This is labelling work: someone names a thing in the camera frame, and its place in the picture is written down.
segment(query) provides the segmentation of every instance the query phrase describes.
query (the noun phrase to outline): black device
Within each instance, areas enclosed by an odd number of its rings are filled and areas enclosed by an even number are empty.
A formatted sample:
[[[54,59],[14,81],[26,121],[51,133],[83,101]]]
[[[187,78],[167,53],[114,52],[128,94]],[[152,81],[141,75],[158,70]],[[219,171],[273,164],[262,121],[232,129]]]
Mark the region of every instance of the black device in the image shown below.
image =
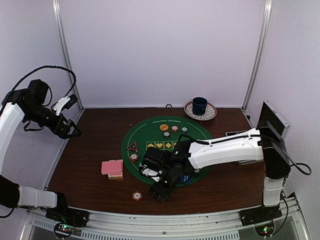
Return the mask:
[[[24,113],[23,123],[29,121],[24,127],[25,131],[38,131],[47,127],[51,132],[61,139],[69,139],[81,135],[80,129],[71,120],[66,119],[62,113],[56,115],[52,109],[43,106],[49,86],[40,79],[30,81],[27,88],[9,92],[6,96],[6,102],[18,104]],[[77,97],[73,94],[70,96],[70,101],[64,108],[69,109],[77,102]],[[35,122],[39,125],[38,129],[27,128],[30,122]]]
[[[268,121],[282,138],[285,137],[289,128],[287,121],[268,100],[263,101],[258,123],[261,121]]]
[[[85,227],[88,222],[89,212],[70,208],[67,204],[66,196],[63,193],[56,192],[56,195],[56,207],[47,208],[45,217],[70,226]]]
[[[188,160],[191,143],[191,140],[179,141],[174,151],[163,151],[154,147],[147,149],[139,172],[142,174],[143,170],[148,168],[161,173],[160,180],[149,189],[156,199],[165,202],[176,185],[180,183],[181,175],[191,177],[195,172]]]

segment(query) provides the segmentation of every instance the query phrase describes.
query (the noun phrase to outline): orange poker chip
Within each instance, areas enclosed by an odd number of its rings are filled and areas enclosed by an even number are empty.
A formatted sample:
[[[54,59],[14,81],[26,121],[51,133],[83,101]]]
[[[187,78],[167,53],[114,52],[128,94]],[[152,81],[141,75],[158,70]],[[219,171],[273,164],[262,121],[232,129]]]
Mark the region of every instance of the orange poker chip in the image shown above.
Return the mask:
[[[160,125],[161,131],[167,131],[169,129],[169,126],[167,124]]]
[[[139,159],[139,155],[138,154],[133,153],[133,154],[130,155],[130,161],[132,163],[135,163],[138,159]]]
[[[139,191],[135,191],[133,194],[132,194],[132,198],[133,200],[135,201],[139,201],[142,199],[142,193],[139,192]]]

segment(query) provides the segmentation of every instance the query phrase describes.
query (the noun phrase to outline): white wall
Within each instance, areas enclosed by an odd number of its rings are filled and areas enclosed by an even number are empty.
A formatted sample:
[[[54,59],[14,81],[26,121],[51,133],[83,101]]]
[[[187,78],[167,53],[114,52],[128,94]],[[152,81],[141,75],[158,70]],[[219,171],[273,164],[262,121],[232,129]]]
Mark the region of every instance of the white wall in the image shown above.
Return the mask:
[[[63,66],[63,55],[53,14],[51,0],[0,1],[0,99],[25,74],[42,65]],[[27,78],[21,88],[32,79],[47,82],[53,91],[53,103],[63,97],[70,87],[62,70],[44,69]],[[65,114],[76,119],[77,107]],[[48,129],[24,132],[23,124],[16,130],[5,156],[3,175],[18,184],[43,189],[50,168],[63,140]],[[0,215],[10,209],[0,206]],[[18,239],[25,210],[16,209],[12,216],[0,219],[2,240]]]
[[[288,153],[309,164],[311,176],[292,169],[287,192],[295,191],[312,239],[320,228],[320,4],[318,0],[274,1],[271,25],[249,113],[258,120],[270,100],[291,124]]]
[[[61,12],[85,107],[243,103],[264,0],[69,0]]]

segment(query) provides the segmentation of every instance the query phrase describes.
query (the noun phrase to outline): blue mug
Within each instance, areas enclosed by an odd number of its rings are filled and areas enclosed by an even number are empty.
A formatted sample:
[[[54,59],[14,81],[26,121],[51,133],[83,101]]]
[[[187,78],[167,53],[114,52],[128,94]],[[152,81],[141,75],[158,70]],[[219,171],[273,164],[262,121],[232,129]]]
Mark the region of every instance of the blue mug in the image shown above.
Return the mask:
[[[192,112],[194,115],[201,116],[206,113],[207,99],[197,96],[192,100]]]

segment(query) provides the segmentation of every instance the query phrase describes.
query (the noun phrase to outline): poker chip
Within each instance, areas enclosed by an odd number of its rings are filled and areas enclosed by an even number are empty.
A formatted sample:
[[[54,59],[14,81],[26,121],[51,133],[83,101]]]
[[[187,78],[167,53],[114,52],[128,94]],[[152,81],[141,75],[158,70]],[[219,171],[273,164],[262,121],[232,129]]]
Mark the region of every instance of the poker chip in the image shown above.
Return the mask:
[[[164,136],[165,138],[168,138],[168,137],[170,137],[170,132],[168,132],[168,131],[165,131],[165,132],[163,133],[163,136]]]
[[[139,191],[135,191],[133,194],[132,194],[132,198],[133,200],[135,201],[139,201],[142,199],[142,193],[139,192]]]
[[[179,127],[178,127],[178,126],[172,126],[172,127],[171,127],[171,131],[172,131],[173,133],[177,133],[177,132],[179,131]]]
[[[130,161],[132,163],[135,163],[138,159],[139,159],[139,155],[138,154],[133,153],[133,154],[130,155]]]
[[[180,179],[181,184],[190,184],[191,183],[191,177],[187,175],[182,175]]]
[[[185,126],[183,128],[181,128],[181,132],[186,133],[188,132],[188,128],[186,128]]]
[[[161,124],[160,125],[160,130],[161,131],[168,131],[168,129],[169,129],[169,126],[167,124]]]

